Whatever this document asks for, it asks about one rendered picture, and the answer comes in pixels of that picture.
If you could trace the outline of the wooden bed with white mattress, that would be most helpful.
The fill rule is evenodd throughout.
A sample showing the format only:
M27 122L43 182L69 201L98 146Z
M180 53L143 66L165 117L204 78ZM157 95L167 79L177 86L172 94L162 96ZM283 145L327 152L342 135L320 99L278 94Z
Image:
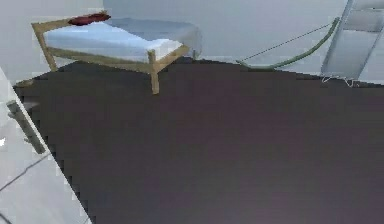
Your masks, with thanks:
M153 95L160 93L158 73L185 56L189 47L176 40L145 40L104 22L75 26L68 19L31 24L51 71L55 57L148 74Z

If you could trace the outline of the green curved bow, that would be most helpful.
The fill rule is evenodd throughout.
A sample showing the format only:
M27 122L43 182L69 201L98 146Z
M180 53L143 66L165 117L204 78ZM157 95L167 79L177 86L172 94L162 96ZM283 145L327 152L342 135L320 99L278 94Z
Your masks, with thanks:
M338 24L340 23L340 21L341 21L341 18L340 17L336 17L328 25L323 25L323 26L321 26L319 28L316 28L314 30L311 30L311 31L309 31L307 33L304 33L304 34L302 34L300 36L297 36L297 37L295 37L293 39L290 39L290 40L286 41L285 43L288 44L289 42L292 42L292 41L294 41L296 39L302 38L302 37L304 37L306 35L309 35L311 33L314 33L315 31L318 31L320 29L323 29L323 28L329 26L329 30L327 31L325 36L322 39L320 39L314 46L309 48L307 51L305 51L305 52L303 52L301 54L298 54L298 55L296 55L296 56L294 56L294 57L292 57L290 59L287 59L287 60L284 60L282 62L278 62L278 63L275 63L275 64L271 64L271 65L250 65L250 64L246 63L246 60L250 59L251 57L256 57L256 56L261 55L263 53L266 53L266 52L268 52L270 50L273 50L275 48L281 47L282 45L285 44L285 43L280 43L280 44L275 45L273 47L270 47L270 48L268 48L268 49L266 49L264 51L258 52L256 54L252 55L251 57L248 56L245 59L236 60L236 63L238 63L239 65L242 65L244 67L247 67L248 69L251 69L251 70L275 70L276 68L280 68L280 67L284 67L284 66L290 65L290 64L292 64L292 63L294 63L296 61L299 61L299 60L301 60L301 59L311 55L315 51L317 51L332 36L332 34L335 32L335 30L336 30Z

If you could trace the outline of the dark red pillow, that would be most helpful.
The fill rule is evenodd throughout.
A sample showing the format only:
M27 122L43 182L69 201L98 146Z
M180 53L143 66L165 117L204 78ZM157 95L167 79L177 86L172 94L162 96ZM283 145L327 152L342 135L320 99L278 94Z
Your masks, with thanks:
M68 23L76 26L84 26L84 25L89 25L93 22L106 21L106 20L109 20L110 18L111 16L106 13L95 13L87 16L75 17L73 19L70 19Z

